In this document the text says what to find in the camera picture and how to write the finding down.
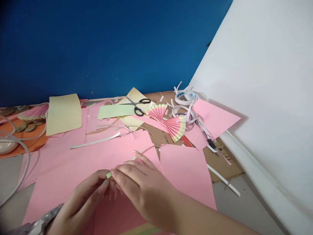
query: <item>folded paper fan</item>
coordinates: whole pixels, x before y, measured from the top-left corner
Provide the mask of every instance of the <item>folded paper fan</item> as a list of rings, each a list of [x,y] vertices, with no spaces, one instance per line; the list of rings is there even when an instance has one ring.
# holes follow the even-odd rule
[[[45,115],[48,108],[49,108],[48,104],[42,104],[30,110],[20,113],[17,117],[21,120],[30,120],[30,121],[43,120],[45,119]]]
[[[167,132],[170,134],[174,142],[177,142],[183,135],[186,129],[186,121],[182,115],[178,117],[163,121],[167,104],[156,104],[146,110],[146,115],[153,117],[162,126],[164,126]]]

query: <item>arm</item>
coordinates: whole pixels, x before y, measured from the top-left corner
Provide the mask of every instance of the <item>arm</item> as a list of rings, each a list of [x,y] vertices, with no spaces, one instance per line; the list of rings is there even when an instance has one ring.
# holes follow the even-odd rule
[[[184,195],[136,151],[142,161],[126,161],[111,170],[118,188],[151,224],[177,235],[257,234],[248,227]]]

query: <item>black pen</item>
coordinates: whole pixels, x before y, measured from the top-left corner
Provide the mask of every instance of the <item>black pen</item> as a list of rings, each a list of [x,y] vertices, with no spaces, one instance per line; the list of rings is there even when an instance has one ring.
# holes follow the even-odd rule
[[[210,139],[209,135],[204,131],[203,126],[201,124],[201,121],[199,121],[198,119],[196,120],[196,124],[200,126],[200,129],[202,131],[202,133],[204,134],[204,136],[206,137],[207,141],[209,142],[209,145],[216,151],[217,155],[219,156],[219,152],[215,146],[215,144],[213,143],[213,141]]]

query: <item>beige paper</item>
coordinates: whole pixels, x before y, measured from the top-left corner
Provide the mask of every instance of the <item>beige paper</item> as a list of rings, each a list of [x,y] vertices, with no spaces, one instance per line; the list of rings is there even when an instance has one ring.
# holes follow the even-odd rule
[[[49,97],[46,135],[71,131],[82,126],[82,109],[77,94]]]
[[[129,97],[134,103],[139,102],[141,99],[147,99],[143,94],[141,94],[136,88],[132,88],[130,92],[127,94],[127,97]],[[119,104],[123,103],[130,103],[130,101],[125,97],[123,98]],[[138,108],[140,108],[142,111],[145,111],[150,107],[150,104],[138,104]],[[141,126],[143,124],[142,121],[137,120],[133,117],[122,117],[121,118],[122,122],[125,123],[128,126]],[[132,131],[135,131],[138,129],[138,127],[130,127]]]

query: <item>orange paper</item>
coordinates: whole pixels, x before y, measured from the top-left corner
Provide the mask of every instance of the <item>orange paper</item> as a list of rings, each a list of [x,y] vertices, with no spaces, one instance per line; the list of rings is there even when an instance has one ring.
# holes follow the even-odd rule
[[[15,124],[16,127],[19,127],[20,125],[23,124],[23,121],[20,119],[12,120],[12,122]],[[45,126],[46,126],[46,123],[40,126],[37,126],[36,129],[32,132],[22,131],[20,133],[14,133],[13,135],[19,139],[37,137],[43,132],[43,130],[45,129]],[[11,133],[13,130],[13,127],[10,123],[5,123],[0,126],[0,130],[5,131],[7,133]],[[0,138],[5,137],[5,136],[6,136],[5,134],[0,133]],[[40,138],[32,139],[32,140],[24,140],[23,143],[28,147],[30,152],[33,152],[36,149],[44,146],[47,140],[48,140],[48,137],[44,133]],[[13,157],[13,156],[24,154],[24,153],[26,153],[25,149],[19,144],[15,150],[7,154],[0,155],[0,158]]]

